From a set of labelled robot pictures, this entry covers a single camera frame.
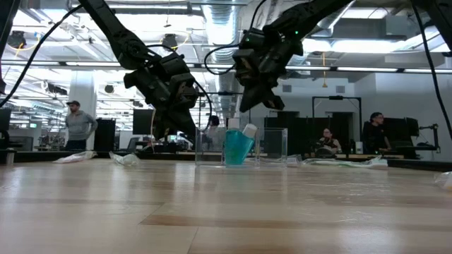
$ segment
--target table surface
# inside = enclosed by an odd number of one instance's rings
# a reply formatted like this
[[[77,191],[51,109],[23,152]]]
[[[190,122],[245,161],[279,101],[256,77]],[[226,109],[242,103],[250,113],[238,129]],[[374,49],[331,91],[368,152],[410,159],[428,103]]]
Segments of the table surface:
[[[409,169],[0,167],[9,253],[452,253],[452,194]]]

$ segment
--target plastic bag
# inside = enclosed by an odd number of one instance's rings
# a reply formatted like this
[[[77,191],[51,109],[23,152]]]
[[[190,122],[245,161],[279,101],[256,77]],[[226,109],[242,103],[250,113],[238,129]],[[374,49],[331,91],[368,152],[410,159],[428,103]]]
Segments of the plastic bag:
[[[140,164],[140,159],[135,154],[129,154],[124,157],[114,154],[113,152],[109,152],[110,159],[112,159],[117,164],[135,167]]]
[[[91,159],[96,155],[97,153],[94,151],[79,152],[78,154],[74,154],[65,158],[59,158],[58,160],[54,161],[54,163],[82,162],[84,160]]]
[[[346,162],[335,159],[306,159],[302,162],[303,165],[330,165],[342,167],[361,167],[361,168],[381,168],[387,167],[388,161],[382,159],[381,156],[375,157],[365,162]]]
[[[435,177],[435,184],[444,190],[452,191],[452,172],[437,175]]]

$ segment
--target woman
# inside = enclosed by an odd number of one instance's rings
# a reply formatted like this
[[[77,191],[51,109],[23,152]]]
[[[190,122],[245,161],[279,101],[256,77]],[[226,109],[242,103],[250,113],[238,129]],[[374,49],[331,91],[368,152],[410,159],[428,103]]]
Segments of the woman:
[[[333,134],[328,128],[323,130],[323,137],[320,139],[320,144],[322,147],[330,149],[334,154],[342,150],[339,141],[333,138]]]
[[[391,144],[384,133],[383,123],[384,116],[382,113],[374,112],[370,116],[370,124],[366,125],[362,132],[366,152],[388,152],[391,150]]]

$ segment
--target computer screen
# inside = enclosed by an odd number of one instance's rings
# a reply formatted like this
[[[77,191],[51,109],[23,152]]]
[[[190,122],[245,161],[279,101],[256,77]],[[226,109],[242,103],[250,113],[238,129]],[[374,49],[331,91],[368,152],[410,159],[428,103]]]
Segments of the computer screen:
[[[9,129],[10,120],[11,120],[11,110],[0,109],[0,130],[7,131]]]
[[[133,110],[133,134],[134,135],[150,135],[150,127],[152,124],[152,109],[134,109]]]

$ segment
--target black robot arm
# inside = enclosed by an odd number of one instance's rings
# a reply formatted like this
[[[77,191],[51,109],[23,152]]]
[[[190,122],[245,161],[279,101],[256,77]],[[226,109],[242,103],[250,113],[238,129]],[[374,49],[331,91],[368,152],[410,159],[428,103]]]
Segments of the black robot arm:
[[[294,54],[303,55],[301,40],[326,16],[338,11],[352,0],[314,0],[297,4],[262,30],[244,33],[234,53],[236,78],[244,86],[240,111],[260,104],[271,109],[284,109],[284,103],[271,89]],[[452,49],[452,0],[412,0],[424,9]]]
[[[122,67],[134,70],[124,76],[126,88],[136,86],[147,104],[156,109],[155,131],[159,139],[169,129],[194,137],[197,131],[190,115],[198,99],[195,78],[184,62],[184,55],[173,51],[161,57],[150,50],[133,32],[127,30],[104,0],[79,0],[106,35]]]

